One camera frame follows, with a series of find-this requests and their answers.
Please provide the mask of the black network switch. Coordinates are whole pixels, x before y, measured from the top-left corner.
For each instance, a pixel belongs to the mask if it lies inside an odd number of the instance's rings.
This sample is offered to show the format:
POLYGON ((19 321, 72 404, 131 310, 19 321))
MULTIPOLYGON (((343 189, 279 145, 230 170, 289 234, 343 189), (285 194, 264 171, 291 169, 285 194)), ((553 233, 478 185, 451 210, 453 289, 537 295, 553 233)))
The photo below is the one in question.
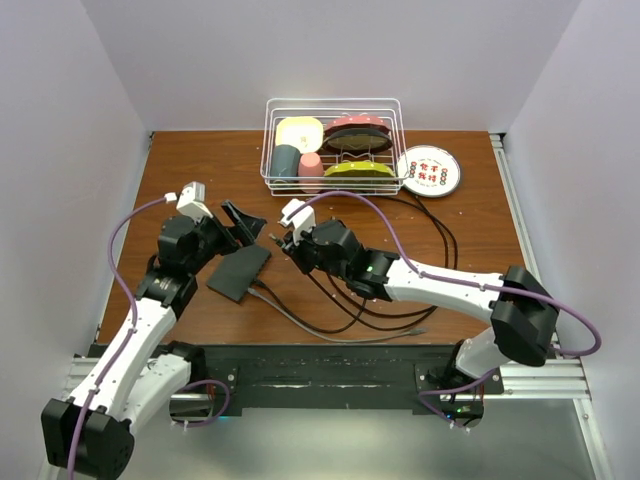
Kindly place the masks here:
POLYGON ((271 252, 260 245, 240 248, 223 258, 208 278, 206 286, 240 304, 271 256, 271 252))

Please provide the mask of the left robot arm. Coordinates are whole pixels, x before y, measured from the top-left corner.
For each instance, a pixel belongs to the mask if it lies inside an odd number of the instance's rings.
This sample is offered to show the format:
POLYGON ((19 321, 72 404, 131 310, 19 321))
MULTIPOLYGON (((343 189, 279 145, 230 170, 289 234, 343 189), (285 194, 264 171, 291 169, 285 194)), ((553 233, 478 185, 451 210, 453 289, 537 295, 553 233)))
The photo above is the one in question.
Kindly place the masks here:
POLYGON ((202 348, 173 342, 158 358, 152 356, 197 291, 202 268, 217 255, 254 244, 266 224, 230 201, 221 207, 229 226, 198 201, 162 224, 142 281, 125 292, 130 310, 120 330, 69 397, 44 407, 47 460, 70 478, 119 478, 136 433, 175 393, 221 391, 222 404, 229 405, 230 388, 210 378, 202 348))

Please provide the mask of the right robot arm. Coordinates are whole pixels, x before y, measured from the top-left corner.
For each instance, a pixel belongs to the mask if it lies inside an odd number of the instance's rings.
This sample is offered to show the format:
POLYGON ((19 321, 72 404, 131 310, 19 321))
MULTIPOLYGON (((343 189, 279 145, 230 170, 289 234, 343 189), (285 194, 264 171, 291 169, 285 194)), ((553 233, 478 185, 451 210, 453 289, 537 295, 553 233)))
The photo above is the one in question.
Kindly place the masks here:
POLYGON ((397 253, 364 247, 340 220, 280 223, 287 230, 282 250, 304 274, 320 270, 366 300, 425 303, 487 323, 482 333, 459 341, 447 364, 432 374, 438 387, 466 393, 510 361, 546 363, 558 310, 526 269, 474 274, 407 263, 397 253))

